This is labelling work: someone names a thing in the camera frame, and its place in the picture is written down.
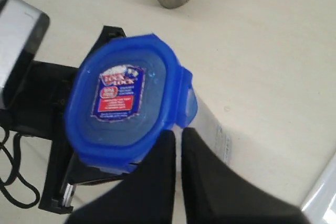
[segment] blue plastic lid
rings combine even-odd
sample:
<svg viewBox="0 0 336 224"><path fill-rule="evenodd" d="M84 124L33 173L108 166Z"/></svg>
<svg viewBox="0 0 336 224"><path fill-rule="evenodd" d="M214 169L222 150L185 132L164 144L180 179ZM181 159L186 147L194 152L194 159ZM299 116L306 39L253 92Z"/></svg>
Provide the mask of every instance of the blue plastic lid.
<svg viewBox="0 0 336 224"><path fill-rule="evenodd" d="M79 68L66 131L87 165L130 172L159 133L197 112L192 74L156 35L112 40Z"/></svg>

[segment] black mount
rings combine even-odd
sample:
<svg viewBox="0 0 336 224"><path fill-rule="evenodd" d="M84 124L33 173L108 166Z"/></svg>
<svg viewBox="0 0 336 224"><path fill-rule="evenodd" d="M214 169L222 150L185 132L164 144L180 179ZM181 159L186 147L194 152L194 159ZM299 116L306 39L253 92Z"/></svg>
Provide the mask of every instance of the black mount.
<svg viewBox="0 0 336 224"><path fill-rule="evenodd" d="M112 39L125 37L122 28L104 26L90 54ZM33 61L9 110L0 110L0 126L22 135L51 140L44 191L39 208L69 214L74 185L95 185L126 175L103 173L82 163L68 143L63 114L77 68Z"/></svg>

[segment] white table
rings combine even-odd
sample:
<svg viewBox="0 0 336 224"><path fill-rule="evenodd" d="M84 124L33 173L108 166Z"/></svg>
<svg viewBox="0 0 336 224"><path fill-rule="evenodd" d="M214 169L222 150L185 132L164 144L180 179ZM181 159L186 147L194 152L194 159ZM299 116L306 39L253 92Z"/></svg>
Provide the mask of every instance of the white table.
<svg viewBox="0 0 336 224"><path fill-rule="evenodd" d="M283 200L300 205L336 150L336 0L191 0L176 10L156 0L25 1L51 18L38 60L79 66L103 25L156 33L233 136L232 169ZM39 189L49 148L23 143L22 173ZM109 187L79 188L74 204ZM12 191L32 197L20 185ZM4 223L64 219L17 209L3 196L0 209Z"/></svg>

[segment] black cable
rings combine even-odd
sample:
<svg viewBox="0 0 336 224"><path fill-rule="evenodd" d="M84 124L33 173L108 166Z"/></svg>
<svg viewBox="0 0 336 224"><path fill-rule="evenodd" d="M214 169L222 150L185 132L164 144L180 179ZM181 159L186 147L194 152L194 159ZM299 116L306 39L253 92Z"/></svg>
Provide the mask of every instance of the black cable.
<svg viewBox="0 0 336 224"><path fill-rule="evenodd" d="M28 209L28 208L34 207L40 201L40 193L37 190L37 188L34 187L32 184L28 183L19 172L20 164L21 164L20 141L21 141L22 135L19 134L19 133L16 133L14 138L13 138L13 157L12 157L10 152L8 151L8 149L5 147L5 144L9 139L9 130L3 128L2 126L0 126L0 127L5 131L5 137L0 142L0 151L1 150L4 151L4 153L6 154L6 156L8 157L8 159L9 159L11 165L12 165L12 170L11 170L11 173L9 174L9 177L7 178L7 180L4 182L0 178L0 191L2 192L2 194L5 196L5 198L10 203L12 203L13 205L15 205L19 208ZM11 185L16 180L16 178L18 178L22 182L23 185L25 185L28 189L30 189L35 194L35 200L32 203L25 204L25 203L22 203L22 202L20 202L16 199L14 199L10 195L8 190L6 189L6 186Z"/></svg>

